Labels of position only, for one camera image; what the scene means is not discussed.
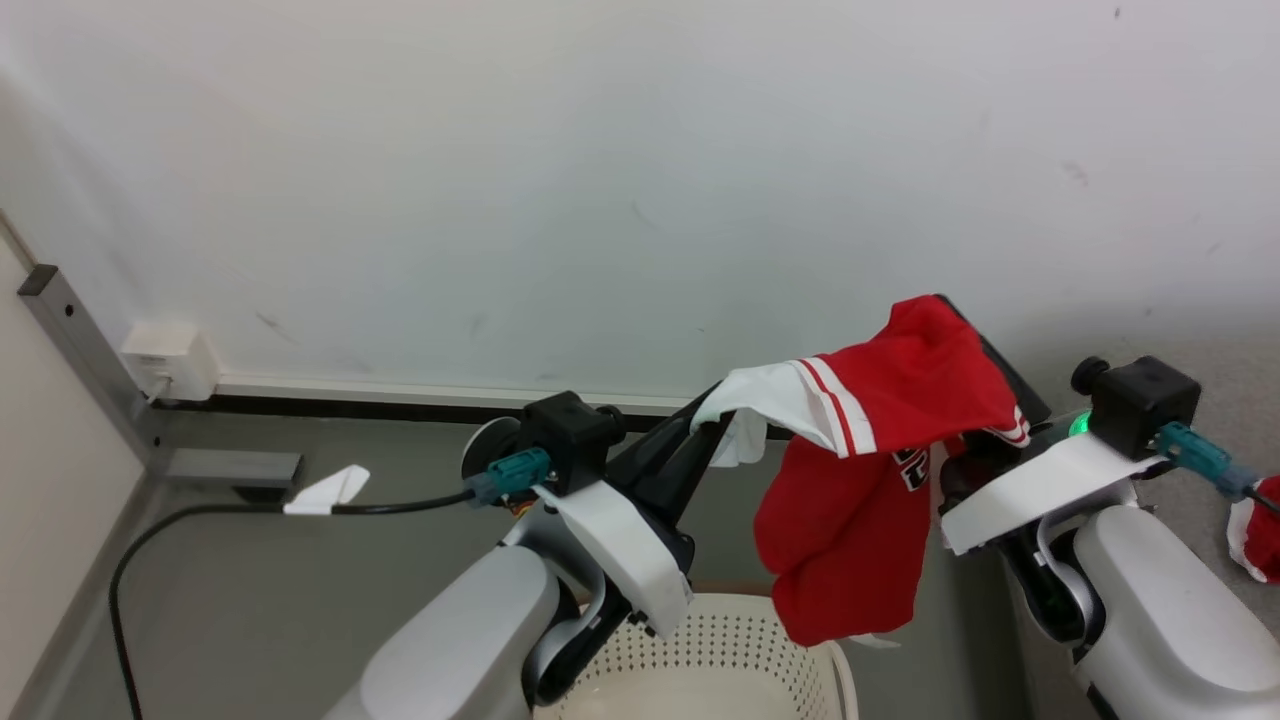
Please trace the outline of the small red white garment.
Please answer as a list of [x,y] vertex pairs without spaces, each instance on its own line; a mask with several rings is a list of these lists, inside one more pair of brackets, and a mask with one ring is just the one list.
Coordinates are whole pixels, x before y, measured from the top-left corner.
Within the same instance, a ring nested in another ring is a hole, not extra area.
[[1257,582],[1280,584],[1280,475],[1262,478],[1234,468],[1222,487],[1233,500],[1226,527],[1230,559]]

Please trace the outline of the grey metal foot bracket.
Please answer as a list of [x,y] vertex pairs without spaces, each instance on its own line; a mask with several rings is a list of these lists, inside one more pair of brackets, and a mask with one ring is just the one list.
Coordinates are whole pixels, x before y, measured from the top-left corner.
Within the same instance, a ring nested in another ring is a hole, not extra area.
[[279,503],[294,493],[302,454],[223,448],[177,448],[161,478],[188,486],[223,487],[248,503]]

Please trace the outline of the grey fabric sofa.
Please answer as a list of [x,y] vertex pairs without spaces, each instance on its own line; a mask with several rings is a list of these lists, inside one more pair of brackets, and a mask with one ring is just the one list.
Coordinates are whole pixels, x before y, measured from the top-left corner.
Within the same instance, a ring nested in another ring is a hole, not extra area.
[[[1280,473],[1280,331],[1266,331],[1240,343],[1164,343],[1151,351],[1203,386],[1197,429],[1224,442],[1248,468]],[[1228,501],[1185,471],[1143,480],[1137,493],[1280,642],[1280,585],[1256,582],[1230,559]],[[1000,566],[1011,597],[1012,625],[1024,666],[1029,703],[1025,717],[1097,720],[1070,678],[1065,648],[1036,628],[1011,569],[1006,561]]]

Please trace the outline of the white and black baseboard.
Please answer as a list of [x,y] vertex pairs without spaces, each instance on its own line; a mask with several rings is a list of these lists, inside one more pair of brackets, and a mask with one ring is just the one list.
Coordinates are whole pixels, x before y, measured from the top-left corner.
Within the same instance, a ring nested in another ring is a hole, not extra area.
[[166,398],[159,406],[255,416],[480,425],[517,416],[526,405],[558,392],[224,374],[207,400]]

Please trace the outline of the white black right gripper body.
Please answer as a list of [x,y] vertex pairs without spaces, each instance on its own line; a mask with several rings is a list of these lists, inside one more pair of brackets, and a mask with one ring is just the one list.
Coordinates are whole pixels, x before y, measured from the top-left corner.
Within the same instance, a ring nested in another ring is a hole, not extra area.
[[1079,503],[1123,480],[1158,474],[1166,457],[1130,460],[1089,429],[1091,413],[1053,418],[1025,447],[995,436],[970,437],[966,452],[940,471],[940,529],[964,555]]

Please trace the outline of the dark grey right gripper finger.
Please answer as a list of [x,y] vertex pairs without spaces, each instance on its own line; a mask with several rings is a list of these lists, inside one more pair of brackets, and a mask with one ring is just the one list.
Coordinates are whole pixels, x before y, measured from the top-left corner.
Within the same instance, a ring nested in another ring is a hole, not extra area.
[[978,333],[980,347],[984,355],[998,369],[1005,384],[1012,392],[1021,419],[1030,429],[1043,429],[1050,424],[1052,410],[1046,401],[1034,391],[1030,383],[1014,368],[1014,365],[982,334],[977,325],[957,309],[950,297],[940,299],[957,318],[964,320]]

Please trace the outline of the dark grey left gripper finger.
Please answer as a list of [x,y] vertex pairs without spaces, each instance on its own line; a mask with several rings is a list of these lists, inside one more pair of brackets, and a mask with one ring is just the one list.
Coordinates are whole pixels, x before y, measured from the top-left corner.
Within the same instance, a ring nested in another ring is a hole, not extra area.
[[654,518],[678,524],[723,436],[724,423],[699,425],[648,480],[648,510]]
[[712,386],[609,460],[605,465],[605,479],[609,484],[628,493],[648,493],[648,480],[699,425],[723,423],[719,419],[704,421],[695,419],[703,404],[718,388]]

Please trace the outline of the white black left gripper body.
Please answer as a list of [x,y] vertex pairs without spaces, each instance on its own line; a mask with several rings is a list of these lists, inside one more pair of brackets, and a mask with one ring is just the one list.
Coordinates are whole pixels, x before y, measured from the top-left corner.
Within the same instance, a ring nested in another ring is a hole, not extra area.
[[581,583],[609,582],[667,641],[689,614],[692,598],[675,556],[634,503],[603,479],[558,496],[549,486],[547,455],[524,455],[520,478],[540,497],[520,520],[520,630],[548,628],[559,597],[557,569]]

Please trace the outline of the white wall outlet box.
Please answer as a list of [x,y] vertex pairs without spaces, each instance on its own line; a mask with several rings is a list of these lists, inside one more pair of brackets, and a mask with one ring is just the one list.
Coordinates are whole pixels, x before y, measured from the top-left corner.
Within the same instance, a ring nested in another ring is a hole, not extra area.
[[151,404],[159,400],[202,402],[221,377],[212,346],[195,325],[140,322],[120,346],[122,359]]

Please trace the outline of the grey metal frame post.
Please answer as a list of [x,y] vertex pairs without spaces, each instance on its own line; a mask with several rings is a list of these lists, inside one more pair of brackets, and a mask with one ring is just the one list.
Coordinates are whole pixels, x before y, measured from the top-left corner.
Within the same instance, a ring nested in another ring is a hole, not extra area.
[[164,423],[59,266],[37,264],[17,296],[68,361],[145,469],[163,447]]

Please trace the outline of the red and white jersey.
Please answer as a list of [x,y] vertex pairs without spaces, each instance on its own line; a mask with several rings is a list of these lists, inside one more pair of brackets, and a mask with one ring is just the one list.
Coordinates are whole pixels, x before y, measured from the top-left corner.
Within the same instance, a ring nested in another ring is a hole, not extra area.
[[692,429],[730,427],[716,468],[756,462],[771,427],[791,432],[753,523],[771,598],[800,646],[895,632],[913,619],[934,519],[934,450],[977,434],[1024,448],[1030,421],[979,332],[947,299],[897,302],[873,338],[831,354],[732,370]]

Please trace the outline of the cream perforated laundry basket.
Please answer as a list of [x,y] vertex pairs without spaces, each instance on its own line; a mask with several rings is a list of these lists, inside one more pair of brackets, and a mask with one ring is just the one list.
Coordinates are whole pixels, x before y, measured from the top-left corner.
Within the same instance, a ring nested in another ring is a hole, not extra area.
[[700,593],[667,639],[620,624],[532,720],[859,720],[859,707],[838,644],[795,644],[767,598]]

